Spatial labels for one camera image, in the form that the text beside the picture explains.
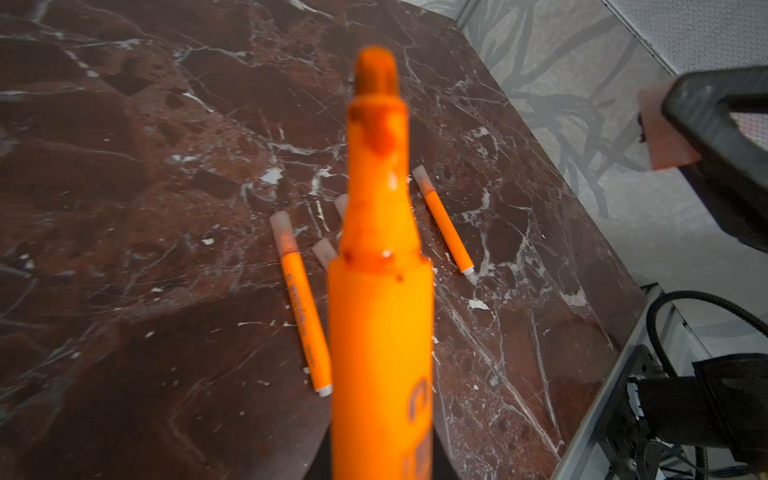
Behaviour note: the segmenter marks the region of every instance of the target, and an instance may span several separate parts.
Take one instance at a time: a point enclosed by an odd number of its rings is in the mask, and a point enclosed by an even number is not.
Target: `white cap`
[[[321,388],[320,390],[315,390],[315,393],[317,393],[317,395],[319,396],[328,396],[331,393],[333,393],[333,384],[330,383],[324,386],[323,388]]]
[[[288,212],[281,210],[270,217],[272,224],[272,233],[277,243],[277,253],[282,257],[286,253],[298,252],[299,246],[296,245],[296,238],[293,236],[293,227],[290,224]]]
[[[422,191],[424,197],[426,197],[429,192],[435,191],[435,186],[432,185],[432,181],[429,179],[429,175],[427,175],[427,170],[424,168],[424,165],[419,165],[413,169],[413,178],[419,185],[419,189]]]
[[[342,220],[344,220],[344,214],[346,213],[347,202],[349,202],[349,195],[347,194],[341,194],[333,201],[333,204],[336,205],[336,209],[339,211],[339,216]]]
[[[315,257],[320,260],[320,265],[326,269],[326,272],[328,271],[328,266],[331,264],[331,260],[339,256],[327,238],[323,238],[315,243],[312,247],[312,251],[315,253]]]

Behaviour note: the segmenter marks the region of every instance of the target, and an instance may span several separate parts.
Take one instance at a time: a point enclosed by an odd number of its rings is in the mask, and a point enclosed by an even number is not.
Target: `marble surface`
[[[345,107],[391,48],[475,259],[412,200],[435,427],[462,478],[547,478],[644,296],[452,22],[378,0],[0,6],[0,477],[301,478],[329,422],[268,216],[336,242]]]

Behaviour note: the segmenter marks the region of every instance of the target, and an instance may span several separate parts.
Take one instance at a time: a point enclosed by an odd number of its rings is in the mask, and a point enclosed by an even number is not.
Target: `highlighter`
[[[349,200],[331,261],[334,480],[432,475],[432,262],[408,192],[408,108],[392,54],[357,58]]]
[[[317,257],[320,265],[323,266],[323,270],[326,272],[328,271],[328,266],[330,265],[331,260],[339,256],[339,254],[336,253],[336,251],[333,249],[333,245],[331,245],[330,240],[327,238],[321,238],[319,242],[315,243],[315,245],[312,247],[312,252],[315,254],[315,257]]]
[[[341,217],[342,220],[344,220],[344,215],[346,214],[346,205],[349,202],[349,195],[347,194],[341,194],[333,201],[333,204],[336,205],[336,209],[339,211],[339,217]]]
[[[290,217],[287,212],[280,211],[270,217],[270,223],[277,243],[277,252],[280,254],[293,315],[296,317],[296,329],[299,331],[306,363],[310,368],[312,385],[320,396],[328,396],[333,391],[331,358],[323,326],[317,316],[310,281],[306,278],[304,262],[293,236]]]
[[[469,253],[464,247],[462,239],[458,237],[456,227],[451,222],[451,217],[448,216],[448,212],[445,211],[440,197],[437,196],[435,187],[432,185],[432,181],[427,175],[427,170],[424,165],[419,165],[413,169],[413,178],[416,183],[419,184],[419,189],[422,191],[424,200],[427,202],[429,211],[432,212],[432,217],[435,219],[442,237],[445,239],[445,243],[448,244],[448,250],[451,250],[453,260],[456,262],[456,266],[465,275],[469,275],[475,272],[475,264],[472,263],[472,259],[469,258]]]

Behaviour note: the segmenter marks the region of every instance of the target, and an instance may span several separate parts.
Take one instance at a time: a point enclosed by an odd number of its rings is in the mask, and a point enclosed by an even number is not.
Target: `highlighter cap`
[[[298,252],[299,246],[296,245],[296,238],[293,236],[293,227],[290,224],[288,212],[284,210],[277,212],[270,217],[270,223],[277,244],[277,253],[282,257],[287,253]]]
[[[312,251],[315,253],[315,257],[320,261],[320,265],[323,266],[323,269],[325,269],[326,272],[328,271],[328,266],[331,264],[331,260],[339,256],[327,238],[323,238],[315,243],[314,247],[312,247]]]
[[[384,47],[366,47],[357,56],[355,95],[399,95],[397,64]]]
[[[424,168],[424,165],[419,165],[413,169],[413,178],[419,185],[419,189],[422,191],[424,197],[426,197],[429,192],[435,191],[435,186],[432,185],[432,181],[429,179],[429,175],[427,175],[427,170]]]
[[[336,209],[339,211],[339,216],[344,220],[344,214],[346,213],[346,205],[349,202],[349,195],[341,194],[333,201],[336,205]]]

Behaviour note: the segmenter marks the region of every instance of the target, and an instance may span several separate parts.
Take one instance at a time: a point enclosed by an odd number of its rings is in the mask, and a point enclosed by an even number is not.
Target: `orange highlighter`
[[[475,264],[473,264],[472,259],[469,258],[469,253],[467,253],[467,249],[464,247],[462,239],[458,237],[456,227],[453,226],[451,217],[448,216],[448,212],[445,211],[445,207],[443,207],[440,197],[437,196],[435,187],[432,186],[432,181],[429,179],[424,165],[419,165],[413,169],[413,178],[415,178],[416,183],[419,184],[419,189],[422,191],[424,200],[427,202],[427,207],[429,207],[429,211],[432,212],[432,217],[435,219],[435,222],[440,229],[440,233],[442,233],[442,237],[448,244],[448,250],[451,250],[451,255],[453,255],[453,260],[456,261],[456,266],[458,266],[458,269],[465,275],[474,273]]]
[[[341,194],[333,201],[333,204],[336,205],[336,209],[339,211],[339,217],[341,217],[342,220],[344,220],[344,215],[346,214],[347,203],[349,203],[349,195],[347,194]]]
[[[331,357],[328,353],[326,336],[317,316],[315,298],[312,296],[310,281],[306,278],[304,262],[301,260],[299,246],[293,236],[290,217],[285,211],[280,211],[270,217],[272,232],[283,265],[283,275],[288,286],[293,315],[296,317],[296,327],[304,348],[306,363],[310,368],[312,385],[320,396],[328,396],[333,391],[331,383]]]
[[[349,201],[328,272],[334,480],[432,474],[432,262],[408,192],[408,108],[395,59],[357,59]]]
[[[320,261],[320,265],[323,266],[323,269],[326,272],[328,271],[328,266],[331,264],[331,260],[339,256],[333,249],[330,240],[327,238],[321,238],[319,242],[315,243],[312,247],[312,252]]]

